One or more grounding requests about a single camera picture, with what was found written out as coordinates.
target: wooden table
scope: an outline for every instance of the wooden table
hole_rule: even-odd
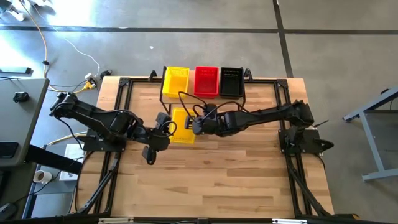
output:
[[[308,102],[304,80],[289,78],[287,81],[291,100]],[[119,77],[104,78],[98,107],[114,109],[118,83]],[[154,126],[157,113],[164,112],[159,101],[160,83],[135,83],[132,90],[130,110],[144,120],[144,125]],[[246,96],[248,110],[276,106],[270,85],[246,85]],[[143,144],[128,142],[119,166],[112,216],[294,217],[278,129],[279,123],[273,122],[252,126],[225,138],[197,136],[194,145],[172,143],[166,151],[158,153],[153,166],[147,165],[141,156]],[[78,186],[79,207],[98,186],[103,156],[104,153],[94,153],[84,166]],[[307,154],[303,155],[303,163],[308,187],[324,208],[333,213],[322,163]],[[105,189],[103,205],[107,197],[108,189]],[[299,190],[298,197],[304,211]]]

